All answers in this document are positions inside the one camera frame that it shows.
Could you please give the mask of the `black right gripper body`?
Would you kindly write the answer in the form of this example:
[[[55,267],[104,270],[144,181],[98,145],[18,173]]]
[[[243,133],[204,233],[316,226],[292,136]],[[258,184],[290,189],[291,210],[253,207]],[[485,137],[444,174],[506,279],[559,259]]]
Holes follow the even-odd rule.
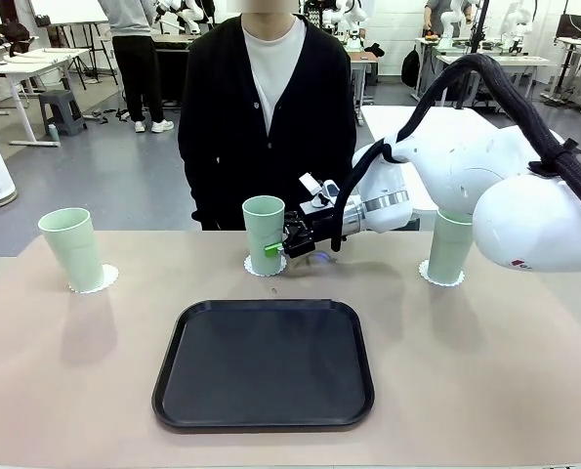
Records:
[[[311,204],[302,204],[303,222],[306,226],[301,233],[302,250],[315,250],[318,242],[329,240],[332,250],[342,246],[343,209],[335,205],[314,208]]]

